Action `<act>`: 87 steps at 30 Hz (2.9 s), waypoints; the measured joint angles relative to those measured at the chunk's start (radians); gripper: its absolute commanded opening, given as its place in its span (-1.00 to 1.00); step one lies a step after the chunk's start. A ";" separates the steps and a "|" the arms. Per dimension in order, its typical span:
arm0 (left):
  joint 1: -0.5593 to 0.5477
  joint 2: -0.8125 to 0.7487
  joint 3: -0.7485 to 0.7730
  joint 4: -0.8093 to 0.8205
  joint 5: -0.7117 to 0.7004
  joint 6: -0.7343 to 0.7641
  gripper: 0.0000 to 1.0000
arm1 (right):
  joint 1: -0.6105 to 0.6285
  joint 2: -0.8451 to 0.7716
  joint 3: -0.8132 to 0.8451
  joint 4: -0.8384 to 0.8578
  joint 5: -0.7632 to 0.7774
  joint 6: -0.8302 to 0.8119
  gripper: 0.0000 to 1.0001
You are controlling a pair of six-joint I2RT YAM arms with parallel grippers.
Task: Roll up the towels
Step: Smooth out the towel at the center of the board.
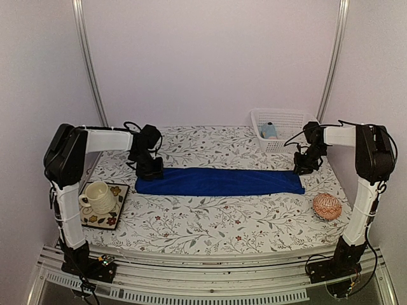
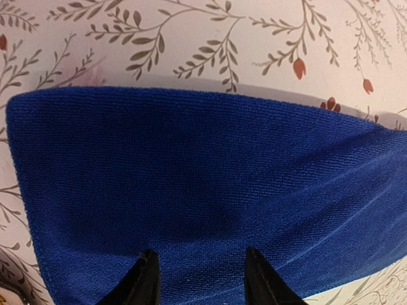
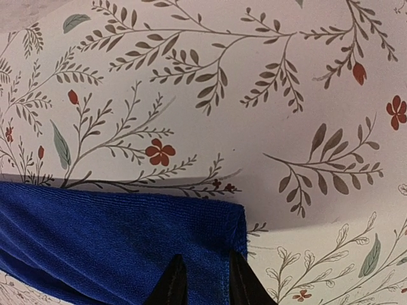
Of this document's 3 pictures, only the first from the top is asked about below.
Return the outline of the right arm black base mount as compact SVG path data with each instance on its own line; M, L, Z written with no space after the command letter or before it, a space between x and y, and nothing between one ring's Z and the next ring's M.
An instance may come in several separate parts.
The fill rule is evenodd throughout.
M305 272L310 278L311 283L320 283L356 275L362 270L359 261L365 249L365 244L349 246L346 243L338 243L332 258L307 262Z

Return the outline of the light blue orange dotted towel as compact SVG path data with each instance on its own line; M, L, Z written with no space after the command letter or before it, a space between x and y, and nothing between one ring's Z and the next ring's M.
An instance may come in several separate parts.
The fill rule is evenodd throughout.
M278 139L276 129L272 122L267 122L260 127L260 135L263 139Z

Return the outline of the dark blue towel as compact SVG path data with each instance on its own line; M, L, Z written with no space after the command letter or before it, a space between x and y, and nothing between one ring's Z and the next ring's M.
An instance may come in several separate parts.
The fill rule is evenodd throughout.
M298 174L292 171L166 168L162 179L137 179L139 194L162 196L261 196L304 194Z

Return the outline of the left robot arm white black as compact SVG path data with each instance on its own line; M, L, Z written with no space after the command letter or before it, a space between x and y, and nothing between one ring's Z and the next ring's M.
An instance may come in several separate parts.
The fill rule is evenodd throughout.
M79 182L87 154L104 151L125 151L127 165L137 178L151 181L163 178L163 160L157 155L163 137L152 126L131 130L124 127L60 125L46 150L43 164L45 177L51 184L51 204L62 244L71 250L86 245L79 216Z

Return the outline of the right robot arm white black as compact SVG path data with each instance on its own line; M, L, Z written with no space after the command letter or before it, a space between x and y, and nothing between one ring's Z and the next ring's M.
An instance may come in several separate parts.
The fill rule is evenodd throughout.
M355 149L357 195L348 226L338 239L334 259L328 267L333 276L342 277L368 246L369 225L375 217L380 195L385 191L385 183L394 171L398 151L382 125L340 121L336 126L310 121L301 132L308 148L304 153L294 154L294 172L298 175L317 171L330 146Z

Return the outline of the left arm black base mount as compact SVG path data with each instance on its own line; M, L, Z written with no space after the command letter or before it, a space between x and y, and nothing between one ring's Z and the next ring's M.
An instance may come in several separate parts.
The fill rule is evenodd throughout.
M87 242L76 249L68 247L64 243L60 247L64 253L64 262L61 267L63 272L81 276L87 280L113 282L117 269L113 257L103 255L98 259L91 258Z

